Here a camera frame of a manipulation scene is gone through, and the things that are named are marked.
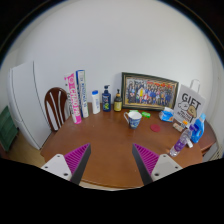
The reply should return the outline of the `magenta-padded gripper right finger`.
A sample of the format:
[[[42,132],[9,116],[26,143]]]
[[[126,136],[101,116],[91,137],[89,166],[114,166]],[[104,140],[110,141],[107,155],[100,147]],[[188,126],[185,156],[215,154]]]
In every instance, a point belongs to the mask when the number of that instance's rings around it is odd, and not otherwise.
[[[182,169],[182,167],[167,154],[158,155],[136,143],[132,146],[132,154],[144,185]]]

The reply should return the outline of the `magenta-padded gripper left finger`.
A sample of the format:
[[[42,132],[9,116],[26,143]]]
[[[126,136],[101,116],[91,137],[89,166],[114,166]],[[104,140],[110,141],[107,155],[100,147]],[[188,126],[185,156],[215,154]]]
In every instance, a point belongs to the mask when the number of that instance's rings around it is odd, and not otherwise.
[[[42,166],[42,169],[79,185],[90,154],[91,145],[87,143],[66,155],[56,154]]]

